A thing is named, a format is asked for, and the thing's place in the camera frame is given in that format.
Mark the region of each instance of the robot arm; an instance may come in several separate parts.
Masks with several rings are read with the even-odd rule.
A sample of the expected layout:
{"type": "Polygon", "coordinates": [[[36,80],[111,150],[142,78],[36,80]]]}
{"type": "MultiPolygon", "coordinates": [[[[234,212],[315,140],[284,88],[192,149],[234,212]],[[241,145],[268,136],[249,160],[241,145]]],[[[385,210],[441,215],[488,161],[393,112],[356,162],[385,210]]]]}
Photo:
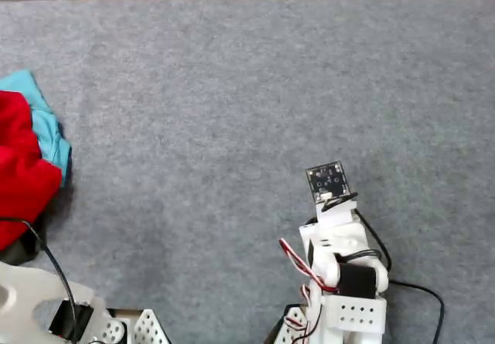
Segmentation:
{"type": "Polygon", "coordinates": [[[299,228],[306,262],[281,240],[295,266],[311,278],[306,304],[289,309],[276,344],[381,344],[388,273],[370,248],[339,162],[308,169],[316,218],[299,228]],[[294,315],[302,317],[297,325],[294,315]]]}

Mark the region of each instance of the black cable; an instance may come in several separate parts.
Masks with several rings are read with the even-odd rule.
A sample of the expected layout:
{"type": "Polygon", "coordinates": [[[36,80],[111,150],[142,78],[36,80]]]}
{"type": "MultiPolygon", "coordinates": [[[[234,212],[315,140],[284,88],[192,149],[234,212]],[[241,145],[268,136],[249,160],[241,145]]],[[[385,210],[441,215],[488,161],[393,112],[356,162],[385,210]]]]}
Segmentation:
{"type": "Polygon", "coordinates": [[[397,286],[402,286],[405,288],[415,288],[416,290],[421,290],[424,292],[427,292],[428,294],[434,296],[440,303],[440,316],[439,316],[439,323],[436,326],[435,330],[435,337],[433,338],[433,344],[436,344],[439,342],[439,337],[440,337],[440,332],[442,331],[442,325],[443,325],[443,318],[446,313],[446,304],[443,301],[442,297],[434,292],[433,290],[426,288],[424,286],[420,286],[419,284],[409,284],[408,282],[402,282],[402,281],[397,281],[397,280],[389,280],[391,284],[396,284],[397,286]]]}
{"type": "Polygon", "coordinates": [[[322,207],[322,213],[334,208],[337,205],[340,205],[341,203],[346,203],[347,201],[349,201],[355,197],[357,197],[357,192],[350,193],[350,194],[348,194],[344,197],[341,197],[337,200],[328,199],[327,201],[325,201],[325,204],[322,207]]]}
{"type": "Polygon", "coordinates": [[[316,319],[316,322],[315,322],[315,325],[312,327],[311,331],[308,332],[307,334],[304,334],[304,335],[301,335],[301,336],[298,336],[297,338],[295,338],[294,340],[292,340],[292,344],[295,344],[296,342],[298,342],[299,340],[303,340],[303,339],[306,339],[306,338],[309,338],[316,330],[316,327],[318,327],[318,323],[319,323],[319,319],[321,318],[322,316],[322,310],[323,310],[323,305],[320,305],[319,306],[319,314],[318,314],[318,318],[316,319]]]}
{"type": "Polygon", "coordinates": [[[358,209],[354,209],[354,212],[359,217],[359,220],[366,227],[368,232],[371,233],[371,236],[373,236],[375,241],[377,241],[377,244],[378,244],[378,246],[380,246],[380,249],[384,252],[385,259],[387,260],[387,265],[385,267],[387,268],[387,271],[390,272],[390,270],[392,269],[392,258],[390,256],[390,254],[388,253],[388,250],[385,247],[385,244],[383,243],[381,238],[378,236],[378,234],[374,231],[373,227],[364,218],[363,214],[361,214],[361,212],[358,209]]]}
{"type": "Polygon", "coordinates": [[[381,251],[377,249],[357,251],[356,253],[346,255],[345,257],[338,256],[337,261],[342,263],[348,263],[355,259],[359,259],[360,257],[377,257],[378,259],[381,260],[381,251]]]}
{"type": "MultiPolygon", "coordinates": [[[[391,271],[392,269],[392,258],[390,254],[388,253],[387,247],[383,243],[383,241],[380,239],[378,234],[375,232],[373,227],[364,219],[363,214],[360,213],[358,209],[355,209],[354,212],[356,215],[360,218],[361,223],[368,229],[368,231],[371,233],[371,236],[377,241],[377,244],[380,246],[380,249],[384,252],[385,258],[387,259],[387,271],[391,271]]],[[[415,288],[416,290],[421,290],[424,291],[432,296],[434,296],[439,302],[440,302],[440,316],[439,316],[439,322],[437,323],[436,330],[435,330],[435,336],[433,338],[432,344],[437,344],[439,342],[439,337],[440,337],[440,332],[442,331],[442,326],[443,326],[443,318],[445,316],[446,312],[446,305],[442,299],[442,297],[434,292],[433,290],[426,288],[424,286],[421,286],[419,284],[410,284],[408,282],[402,282],[402,281],[397,281],[397,280],[389,280],[391,284],[396,284],[397,286],[402,286],[405,288],[415,288]]]]}
{"type": "Polygon", "coordinates": [[[26,220],[0,216],[0,222],[25,224],[29,228],[29,230],[32,232],[34,237],[36,237],[36,239],[39,242],[39,245],[41,246],[43,251],[45,251],[46,256],[52,262],[53,267],[55,268],[55,271],[57,272],[57,274],[60,277],[60,280],[62,281],[63,288],[65,288],[67,296],[69,297],[70,310],[72,311],[71,312],[72,313],[72,319],[74,321],[74,334],[73,334],[73,338],[72,338],[72,343],[77,344],[77,341],[76,341],[76,337],[77,337],[76,303],[74,302],[74,296],[72,295],[72,290],[70,290],[69,282],[67,281],[65,274],[62,272],[62,268],[60,267],[60,265],[56,261],[52,252],[50,251],[48,246],[45,244],[45,242],[41,239],[39,234],[35,231],[35,229],[32,227],[32,225],[29,222],[27,222],[26,220]]]}

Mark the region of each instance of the gray carpet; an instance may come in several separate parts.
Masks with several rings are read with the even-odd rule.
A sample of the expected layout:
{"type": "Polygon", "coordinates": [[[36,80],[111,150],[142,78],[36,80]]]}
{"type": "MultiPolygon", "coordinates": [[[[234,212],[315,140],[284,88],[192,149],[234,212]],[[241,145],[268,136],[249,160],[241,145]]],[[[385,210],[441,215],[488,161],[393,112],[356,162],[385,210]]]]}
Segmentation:
{"type": "MultiPolygon", "coordinates": [[[[441,343],[495,341],[495,1],[0,5],[1,74],[30,68],[73,144],[49,241],[175,343],[259,343],[303,281],[304,169],[342,160],[393,275],[442,292],[441,343]]],[[[45,257],[35,263],[50,267],[45,257]]],[[[387,293],[386,343],[437,302],[387,293]]]]}

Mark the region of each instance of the perforated plate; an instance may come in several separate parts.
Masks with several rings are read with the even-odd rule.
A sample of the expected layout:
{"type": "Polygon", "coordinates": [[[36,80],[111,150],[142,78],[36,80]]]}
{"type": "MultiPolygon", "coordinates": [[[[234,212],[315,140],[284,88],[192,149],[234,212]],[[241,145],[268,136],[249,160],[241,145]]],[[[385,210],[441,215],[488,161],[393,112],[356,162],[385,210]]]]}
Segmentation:
{"type": "Polygon", "coordinates": [[[152,309],[142,311],[134,326],[134,340],[136,344],[170,344],[152,309]]]}
{"type": "Polygon", "coordinates": [[[387,302],[383,298],[362,299],[330,295],[326,297],[326,324],[343,331],[383,334],[387,302]]]}
{"type": "MultiPolygon", "coordinates": [[[[286,316],[299,321],[299,323],[301,323],[302,325],[307,324],[306,316],[299,307],[290,308],[286,316]]],[[[274,344],[291,344],[295,338],[298,338],[303,334],[303,331],[295,331],[294,329],[283,323],[277,337],[275,338],[274,344]]]]}

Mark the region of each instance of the turquoise cloth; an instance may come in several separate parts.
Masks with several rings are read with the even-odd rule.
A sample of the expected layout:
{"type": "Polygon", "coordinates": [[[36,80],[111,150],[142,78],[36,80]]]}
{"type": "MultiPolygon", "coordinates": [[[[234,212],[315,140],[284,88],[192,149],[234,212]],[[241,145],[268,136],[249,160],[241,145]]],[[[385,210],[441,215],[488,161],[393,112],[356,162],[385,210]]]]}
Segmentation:
{"type": "Polygon", "coordinates": [[[41,90],[28,70],[22,70],[0,80],[0,90],[18,91],[31,107],[32,129],[38,137],[41,157],[62,170],[62,186],[67,177],[70,144],[60,132],[55,114],[46,104],[41,90]]]}

